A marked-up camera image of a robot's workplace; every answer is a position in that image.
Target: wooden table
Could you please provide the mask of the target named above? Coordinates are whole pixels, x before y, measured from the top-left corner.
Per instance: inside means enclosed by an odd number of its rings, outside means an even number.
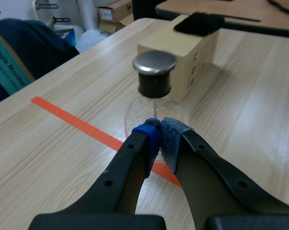
[[[0,103],[0,230],[67,207],[115,155],[30,100],[124,140],[124,112],[138,94],[136,45],[167,23],[138,20]],[[218,154],[289,203],[289,38],[222,29],[214,65],[184,104]],[[154,173],[137,213],[163,216],[169,230],[194,229],[182,189]]]
[[[289,0],[277,0],[289,9]],[[162,16],[206,12],[225,16],[224,28],[289,37],[289,15],[267,0],[167,0],[156,6]]]

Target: glass bottle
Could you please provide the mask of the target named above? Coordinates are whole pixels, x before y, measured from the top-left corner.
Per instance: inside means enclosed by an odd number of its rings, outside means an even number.
[[[161,51],[148,51],[134,58],[133,67],[139,72],[140,95],[132,101],[126,111],[126,137],[134,127],[151,117],[159,120],[173,117],[187,124],[185,109],[167,97],[171,91],[170,72],[176,63],[174,55]]]

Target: beige cardboard box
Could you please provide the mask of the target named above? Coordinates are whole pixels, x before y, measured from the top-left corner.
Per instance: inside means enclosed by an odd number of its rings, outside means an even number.
[[[0,85],[12,95],[34,80],[18,55],[0,36]]]
[[[101,21],[99,29],[102,31],[114,33],[124,28],[125,26],[131,24],[133,21],[134,21],[134,15],[130,14],[129,16],[127,16],[126,18],[123,18],[121,21],[117,23]]]
[[[183,34],[173,28],[187,15],[181,15],[167,26],[138,44],[138,54],[160,50],[176,55],[178,62],[171,72],[171,93],[175,100],[183,100],[213,61],[219,31],[206,37]]]
[[[117,23],[132,14],[131,0],[115,0],[98,7],[101,21]]]

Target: black cable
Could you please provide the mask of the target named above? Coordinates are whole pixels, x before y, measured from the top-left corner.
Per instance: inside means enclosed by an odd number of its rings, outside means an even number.
[[[289,9],[283,7],[281,4],[279,4],[278,2],[274,1],[274,0],[267,0],[267,2],[269,2],[271,5],[277,7],[280,11],[289,14]]]

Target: silver metal lid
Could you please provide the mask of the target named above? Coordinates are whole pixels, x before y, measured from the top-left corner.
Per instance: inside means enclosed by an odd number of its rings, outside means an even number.
[[[174,55],[162,51],[148,51],[136,56],[133,67],[140,74],[161,75],[175,68],[177,59]]]

